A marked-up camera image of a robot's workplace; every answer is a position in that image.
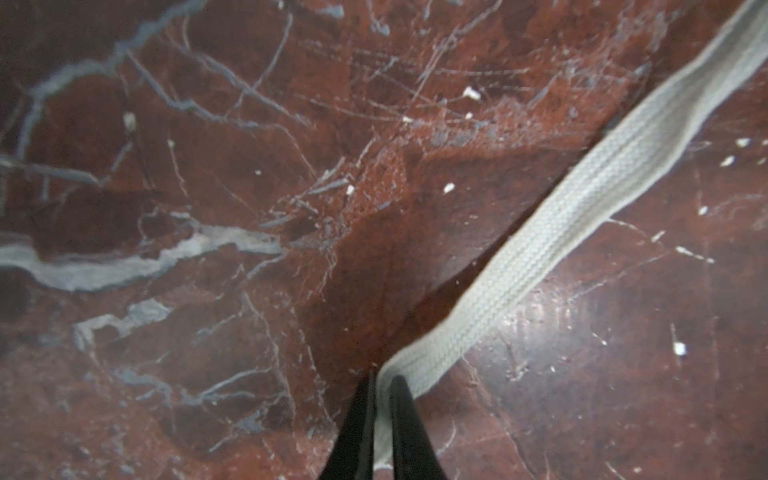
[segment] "scratch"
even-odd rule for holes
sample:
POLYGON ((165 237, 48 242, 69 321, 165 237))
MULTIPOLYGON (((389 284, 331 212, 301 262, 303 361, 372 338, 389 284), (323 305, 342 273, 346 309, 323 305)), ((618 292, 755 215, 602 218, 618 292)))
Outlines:
POLYGON ((384 105, 380 104, 378 101, 373 101, 370 98, 362 98, 365 102, 367 102, 369 105, 372 105, 376 108, 381 108, 384 111, 388 111, 390 114, 400 115, 402 116, 402 113, 400 113, 397 109, 402 108, 405 109, 406 107, 400 107, 398 105, 384 105))
POLYGON ((347 114, 350 117, 364 118, 366 120, 377 120, 377 121, 400 121, 401 119, 401 117, 375 117, 373 115, 359 114, 355 111, 347 110, 346 108, 341 108, 336 105, 327 104, 323 101, 316 100, 315 98, 305 97, 304 95, 301 95, 301 94, 294 94, 294 95, 297 98, 301 98, 302 100, 308 101, 311 104, 317 105, 319 107, 329 108, 331 110, 336 110, 343 114, 347 114))
POLYGON ((464 35, 468 33, 470 30, 472 30, 474 27, 478 25, 478 23, 485 20, 491 13, 496 12, 499 7, 502 6, 502 0, 496 0, 496 3, 488 7, 486 10, 483 11, 480 15, 475 17, 471 22, 469 22, 464 27, 460 28, 459 30, 455 30, 454 32, 457 35, 464 35))
POLYGON ((308 118, 305 118, 304 116, 299 114, 290 113, 281 104, 278 104, 273 99, 267 97, 266 95, 262 94, 258 90, 252 88, 250 84, 245 82, 245 80, 238 77, 235 74, 235 72, 232 71, 231 68, 227 67, 225 64, 221 63, 215 58, 210 57, 209 55, 204 55, 204 54, 196 53, 194 51, 187 50, 181 47, 180 45, 174 44, 174 47, 176 47, 176 49, 180 51, 184 56, 188 58, 192 58, 195 61, 199 62, 207 70, 212 71, 214 73, 218 73, 223 77, 225 77, 233 87, 239 88, 241 90, 241 93, 245 93, 251 97, 257 98, 259 101, 261 101, 265 105, 273 108, 276 111, 279 111, 281 114, 286 115, 288 118, 291 118, 306 127, 314 128, 313 123, 308 118))
MULTIPOLYGON (((353 65, 353 66, 355 66, 357 68, 361 68, 361 69, 365 70, 368 73, 373 73, 374 70, 375 70, 374 68, 371 68, 368 65, 365 65, 365 64, 362 64, 362 63, 359 63, 359 62, 355 62, 355 61, 352 61, 352 60, 346 60, 345 61, 345 60, 343 60, 341 57, 339 57, 337 55, 330 55, 330 54, 328 54, 325 51, 319 50, 318 44, 319 44, 318 41, 304 41, 304 42, 299 43, 299 45, 301 47, 303 47, 303 48, 305 48, 305 49, 307 49, 309 51, 312 51, 314 53, 317 53, 318 55, 323 55, 323 56, 325 56, 327 58, 331 58, 331 59, 333 59, 335 61, 338 61, 340 63, 346 63, 348 65, 353 65)), ((328 47, 328 48, 335 49, 335 50, 339 49, 338 47, 328 47)), ((353 49, 353 51, 355 53, 361 53, 363 55, 370 55, 371 54, 371 52, 369 52, 369 51, 362 51, 362 50, 359 50, 357 48, 353 49)), ((406 69, 406 71, 408 73, 412 73, 412 74, 416 74, 417 73, 417 70, 415 70, 415 69, 406 69)), ((430 108, 443 108, 443 106, 441 104, 439 104, 438 102, 432 100, 431 98, 425 97, 424 95, 421 94, 421 92, 418 92, 418 91, 414 90, 413 88, 409 87, 408 85, 403 84, 401 81, 398 81, 398 80, 396 80, 396 79, 394 79, 394 78, 392 78, 389 75, 384 74, 384 73, 380 73, 379 76, 381 78, 383 78, 385 81, 395 85, 397 88, 400 88, 400 89, 402 89, 405 92, 408 92, 409 94, 413 95, 414 97, 418 98, 419 100, 421 100, 423 102, 423 104, 415 105, 414 108, 427 108, 427 107, 430 107, 430 108)), ((453 111, 450 108, 446 108, 445 111, 446 111, 447 114, 450 114, 451 116, 456 117, 456 118, 463 118, 464 117, 463 114, 459 114, 458 112, 453 111)))
POLYGON ((435 456, 439 457, 442 455, 445 450, 447 450, 451 444, 453 443, 453 439, 456 438, 456 421, 451 417, 451 437, 448 439, 448 441, 438 449, 437 452, 435 452, 435 456))
POLYGON ((523 455, 523 449, 522 449, 522 447, 520 445, 520 442, 510 432, 507 432, 507 437, 510 440, 512 440, 512 445, 515 447, 515 453, 518 454, 518 458, 520 459, 520 463, 523 464, 523 468, 525 469, 526 473, 528 473, 528 476, 531 477, 533 480, 536 480, 536 475, 534 474, 533 470, 531 469, 531 466, 528 464, 528 460, 525 458, 525 455, 523 455))
POLYGON ((181 23, 181 39, 184 41, 185 47, 192 49, 189 36, 187 35, 187 30, 189 29, 189 26, 190 26, 190 16, 187 15, 186 17, 184 17, 184 21, 181 23))
POLYGON ((179 188, 181 189, 182 193, 184 193, 184 196, 186 198, 189 198, 189 192, 187 192, 187 188, 184 187, 186 182, 184 181, 184 178, 181 176, 181 172, 179 171, 179 164, 176 162, 176 143, 168 138, 168 151, 170 151, 170 161, 174 164, 174 172, 176 173, 176 178, 179 179, 179 188))
POLYGON ((128 141, 125 145, 120 149, 118 154, 114 157, 114 160, 112 161, 112 166, 109 167, 109 173, 104 176, 101 180, 99 180, 99 186, 103 187, 104 185, 108 184, 110 180, 112 180, 112 176, 120 169, 120 165, 123 163, 123 160, 125 160, 126 155, 128 155, 128 152, 133 150, 134 148, 134 142, 128 141))
POLYGON ((242 198, 240 198, 237 194, 235 194, 230 188, 225 185, 217 175, 214 175, 214 180, 219 184, 220 187, 222 187, 224 190, 227 191, 227 193, 232 197, 235 201, 243 205, 245 208, 247 208, 253 215, 256 215, 258 217, 258 212, 256 212, 251 206, 242 198))
POLYGON ((314 190, 310 190, 310 191, 306 192, 306 194, 307 195, 321 194, 322 192, 325 192, 325 191, 328 191, 328 190, 332 190, 334 188, 343 187, 344 185, 347 185, 348 183, 349 183, 349 181, 346 178, 341 178, 341 179, 333 181, 333 182, 331 182, 331 183, 329 183, 329 184, 327 184, 327 185, 325 185, 323 187, 319 187, 319 188, 316 188, 314 190))
MULTIPOLYGON (((740 194, 740 195, 734 195, 733 197, 729 198, 728 200, 725 200, 724 202, 719 203, 718 205, 715 205, 710 209, 710 212, 712 215, 720 215, 723 213, 723 211, 730 206, 731 204, 738 204, 741 202, 758 202, 765 198, 765 195, 763 195, 763 192, 760 191, 757 194, 740 194)), ((737 210, 739 210, 742 207, 736 207, 733 208, 728 213, 728 220, 733 220, 733 216, 736 213, 737 210)))
POLYGON ((683 254, 683 255, 685 255, 687 257, 692 257, 692 258, 695 258, 696 260, 702 260, 702 261, 710 263, 710 264, 715 263, 715 259, 714 258, 704 257, 702 255, 699 255, 698 253, 691 252, 686 247, 683 247, 681 245, 678 245, 674 249, 675 249, 676 252, 681 253, 681 254, 683 254))
POLYGON ((256 375, 257 373, 266 373, 268 372, 268 369, 251 369, 246 370, 244 372, 236 373, 235 375, 232 375, 230 378, 222 380, 221 382, 216 383, 215 385, 211 386, 209 389, 204 390, 199 395, 197 395, 198 398, 204 398, 209 396, 212 393, 215 393, 217 390, 222 389, 223 387, 235 383, 237 380, 242 379, 243 377, 256 375))
POLYGON ((427 80, 429 80, 429 75, 431 75, 435 70, 435 67, 437 67, 438 62, 440 62, 440 58, 442 58, 443 54, 445 54, 448 50, 452 50, 455 47, 456 42, 456 37, 454 34, 451 34, 449 37, 443 38, 440 42, 438 42, 437 45, 435 45, 433 48, 432 57, 427 61, 424 70, 419 75, 419 80, 421 82, 411 97, 411 100, 409 101, 410 104, 412 104, 413 101, 419 95, 421 95, 422 90, 424 89, 424 85, 427 83, 427 80))
POLYGON ((374 78, 378 77, 380 74, 387 72, 392 66, 394 66, 395 63, 397 63, 399 59, 397 57, 392 57, 389 59, 389 63, 384 65, 383 67, 377 68, 367 79, 366 82, 369 82, 373 80, 374 78))
MULTIPOLYGON (((670 323, 670 333, 672 334, 672 351, 674 352, 675 346, 677 345, 677 332, 675 331, 674 323, 670 323)), ((675 355, 675 362, 678 367, 681 366, 679 355, 675 355)))
POLYGON ((436 68, 435 75, 461 75, 465 77, 492 77, 495 75, 519 75, 530 72, 530 68, 517 68, 514 70, 455 70, 454 68, 436 68))
POLYGON ((99 179, 92 173, 74 168, 49 167, 48 165, 26 164, 10 155, 0 154, 0 167, 13 170, 31 171, 38 175, 69 180, 77 184, 99 185, 99 179))
MULTIPOLYGON (((237 271, 240 272, 242 268, 243 268, 243 266, 240 265, 238 267, 237 271)), ((216 322, 212 326, 205 326, 205 327, 199 329, 198 331, 195 332, 195 337, 196 338, 194 339, 192 344, 193 345, 197 345, 202 340, 201 337, 212 335, 219 328, 221 328, 222 326, 226 325, 227 323, 229 323, 233 319, 240 318, 242 315, 243 315, 243 310, 241 310, 239 313, 235 313, 234 315, 230 315, 230 316, 228 316, 225 319, 219 320, 218 322, 216 322)))
POLYGON ((43 184, 40 187, 40 201, 47 202, 48 195, 51 193, 51 178, 46 175, 43 177, 43 184))
POLYGON ((366 156, 366 154, 368 153, 368 150, 371 148, 371 145, 373 145, 374 141, 376 141, 376 137, 371 137, 371 139, 368 140, 368 143, 366 144, 366 146, 360 152, 360 155, 357 156, 357 166, 358 167, 360 166, 360 163, 362 162, 363 157, 366 156))
POLYGON ((602 344, 603 344, 603 346, 608 346, 608 342, 607 342, 606 340, 604 340, 603 338, 601 338, 601 337, 600 337, 600 336, 599 336, 597 333, 595 333, 595 332, 592 332, 592 336, 593 336, 594 338, 596 338, 596 339, 600 340, 600 343, 602 343, 602 344))
POLYGON ((613 218, 609 218, 605 222, 606 223, 614 223, 616 225, 621 225, 622 227, 626 227, 626 228, 628 228, 630 230, 634 230, 635 232, 638 232, 643 237, 647 237, 648 236, 647 233, 645 233, 644 231, 640 230, 639 228, 634 226, 632 223, 622 222, 621 220, 614 220, 613 218))
POLYGON ((424 20, 424 22, 429 20, 430 8, 432 8, 432 0, 427 0, 427 5, 426 7, 424 7, 424 12, 422 13, 422 19, 424 20))
POLYGON ((255 121, 241 121, 233 118, 226 118, 221 115, 215 115, 210 111, 208 111, 207 109, 201 107, 194 100, 184 100, 184 101, 174 100, 168 95, 168 93, 166 93, 166 91, 162 88, 162 86, 157 82, 157 80, 155 80, 152 74, 138 61, 137 58, 135 58, 130 52, 127 55, 133 62, 134 67, 138 70, 141 77, 150 85, 150 87, 152 87, 154 92, 165 102, 165 104, 168 107, 171 107, 174 110, 178 110, 178 111, 191 111, 195 113, 198 117, 203 118, 204 120, 209 120, 209 121, 213 121, 221 124, 233 124, 240 128, 253 129, 253 128, 267 127, 255 121))
POLYGON ((263 72, 261 72, 261 75, 256 80, 256 82, 251 85, 251 88, 253 90, 256 90, 261 83, 264 81, 264 79, 269 76, 270 73, 272 73, 272 70, 274 70, 275 65, 277 65, 277 60, 280 58, 280 54, 283 52, 283 49, 286 46, 286 42, 288 42, 288 35, 290 35, 290 29, 293 26, 293 14, 288 14, 288 19, 286 20, 286 26, 283 28, 283 38, 280 39, 280 44, 277 45, 277 49, 275 50, 275 54, 272 56, 272 61, 269 65, 264 69, 263 72))
POLYGON ((531 110, 534 108, 538 103, 544 99, 544 97, 549 93, 549 89, 552 87, 552 84, 554 84, 554 81, 557 79, 558 75, 554 75, 552 78, 550 78, 549 82, 542 88, 529 102, 525 107, 528 110, 531 110))
POLYGON ((547 468, 547 478, 546 478, 546 480, 550 480, 552 470, 549 468, 549 456, 547 455, 546 447, 544 448, 544 464, 545 464, 545 467, 547 468))
POLYGON ((608 467, 608 470, 611 470, 611 473, 616 475, 616 477, 619 478, 619 480, 627 480, 626 478, 622 477, 621 474, 617 472, 616 469, 613 467, 613 465, 611 465, 610 463, 605 462, 605 466, 608 467))
POLYGON ((707 213, 709 208, 703 204, 704 192, 701 190, 701 175, 696 164, 694 165, 694 179, 696 180, 696 211, 699 213, 699 216, 702 216, 707 213))
POLYGON ((666 232, 667 232, 666 230, 660 230, 659 232, 657 232, 655 235, 653 235, 653 236, 650 238, 650 242, 651 242, 651 243, 656 243, 657 241, 659 241, 659 239, 660 239, 660 238, 661 238, 661 237, 662 237, 662 236, 663 236, 663 235, 664 235, 666 232))
POLYGON ((568 298, 568 302, 576 300, 578 297, 586 295, 587 293, 590 293, 592 290, 596 290, 596 289, 602 287, 603 285, 605 285, 607 283, 615 282, 616 280, 619 280, 619 279, 623 278, 624 276, 626 276, 629 272, 631 272, 633 270, 636 270, 636 269, 638 269, 638 268, 640 268, 642 266, 649 265, 649 264, 651 264, 651 263, 653 263, 653 262, 655 262, 657 260, 660 260, 660 259, 666 257, 668 254, 669 254, 669 252, 665 252, 665 253, 662 253, 661 255, 657 256, 657 257, 651 257, 651 258, 649 258, 647 260, 643 260, 640 263, 636 263, 636 264, 634 264, 632 266, 628 266, 627 268, 625 268, 621 272, 617 273, 616 275, 609 276, 609 277, 607 277, 607 278, 605 278, 605 279, 603 279, 603 280, 601 280, 601 281, 599 281, 599 282, 597 282, 597 283, 595 283, 593 285, 590 285, 587 289, 582 290, 581 292, 574 293, 573 295, 571 295, 568 298))
POLYGON ((282 262, 286 257, 288 256, 288 252, 282 252, 277 257, 274 257, 273 259, 264 260, 263 262, 259 262, 258 265, 256 265, 254 268, 250 269, 250 272, 246 274, 246 278, 248 280, 254 278, 264 267, 267 265, 271 265, 272 263, 279 263, 282 262))

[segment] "fabric strap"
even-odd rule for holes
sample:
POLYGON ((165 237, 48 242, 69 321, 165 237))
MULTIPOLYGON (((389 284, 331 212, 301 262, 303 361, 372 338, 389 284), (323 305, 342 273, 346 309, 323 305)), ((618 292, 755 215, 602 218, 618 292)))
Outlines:
POLYGON ((414 397, 440 378, 510 307, 612 214, 666 174, 707 116, 768 56, 768 0, 746 0, 717 37, 597 144, 507 240, 432 331, 397 352, 377 382, 376 465, 392 455, 389 386, 414 397))

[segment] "black object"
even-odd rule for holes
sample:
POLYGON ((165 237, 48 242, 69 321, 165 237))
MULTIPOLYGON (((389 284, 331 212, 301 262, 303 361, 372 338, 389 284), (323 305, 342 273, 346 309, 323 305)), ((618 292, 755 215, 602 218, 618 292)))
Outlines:
MULTIPOLYGON (((396 376, 390 389, 392 460, 395 480, 447 480, 424 424, 413 405, 406 379, 396 376)), ((376 377, 370 373, 357 386, 326 467, 318 480, 373 478, 373 422, 376 419, 376 377)))

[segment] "red marble surface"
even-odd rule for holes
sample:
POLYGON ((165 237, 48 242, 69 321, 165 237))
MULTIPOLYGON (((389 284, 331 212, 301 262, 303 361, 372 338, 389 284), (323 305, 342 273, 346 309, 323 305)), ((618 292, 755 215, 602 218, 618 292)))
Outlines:
MULTIPOLYGON (((2 250, 0 475, 315 478, 366 370, 737 3, 2 3, 0 244, 177 261, 70 292, 2 250)), ((764 478, 766 81, 417 402, 449 478, 764 478)))

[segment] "white debris particle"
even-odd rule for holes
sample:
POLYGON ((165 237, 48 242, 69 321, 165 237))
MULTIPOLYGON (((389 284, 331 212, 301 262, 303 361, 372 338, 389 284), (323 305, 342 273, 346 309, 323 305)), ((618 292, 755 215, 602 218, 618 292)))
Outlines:
POLYGON ((682 342, 673 343, 672 350, 674 350, 674 354, 677 356, 685 356, 685 354, 688 353, 688 348, 685 346, 685 343, 682 342))
POLYGON ((696 260, 703 260, 703 261, 705 261, 707 263, 715 263, 715 259, 714 258, 703 257, 703 256, 699 255, 698 253, 694 253, 694 252, 688 250, 686 247, 683 247, 682 245, 678 245, 674 249, 675 249, 676 252, 682 253, 683 255, 685 255, 687 257, 693 257, 696 260))
POLYGON ((666 232, 667 232, 666 230, 662 230, 661 232, 657 233, 656 235, 653 235, 653 236, 650 238, 650 242, 651 242, 651 243, 656 243, 657 241, 659 241, 659 239, 660 239, 660 238, 661 238, 661 237, 662 237, 662 236, 663 236, 663 235, 664 235, 666 232))
POLYGON ((469 97, 472 100, 480 101, 480 92, 470 86, 467 86, 467 88, 465 88, 464 92, 462 93, 462 97, 469 97))
POLYGON ((607 345, 608 345, 608 342, 606 342, 605 340, 603 340, 602 338, 600 338, 600 336, 599 336, 597 333, 595 333, 595 332, 592 332, 592 336, 593 336, 594 338, 596 338, 596 339, 600 340, 600 343, 602 343, 602 344, 603 344, 603 346, 607 346, 607 345))
POLYGON ((123 113, 123 126, 126 134, 132 134, 136 131, 136 114, 132 111, 123 113))

